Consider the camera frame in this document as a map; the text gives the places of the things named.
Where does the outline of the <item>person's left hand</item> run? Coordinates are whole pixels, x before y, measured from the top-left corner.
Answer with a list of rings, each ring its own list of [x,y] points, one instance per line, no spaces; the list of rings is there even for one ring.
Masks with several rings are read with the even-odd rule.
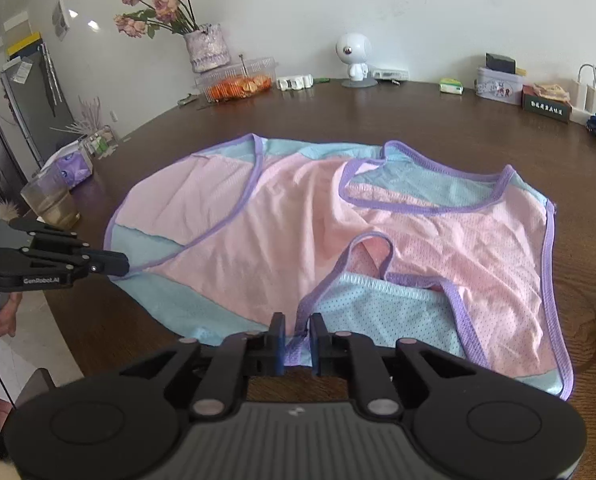
[[[21,292],[10,292],[7,302],[0,308],[0,337],[4,335],[15,336],[16,315],[22,300]]]

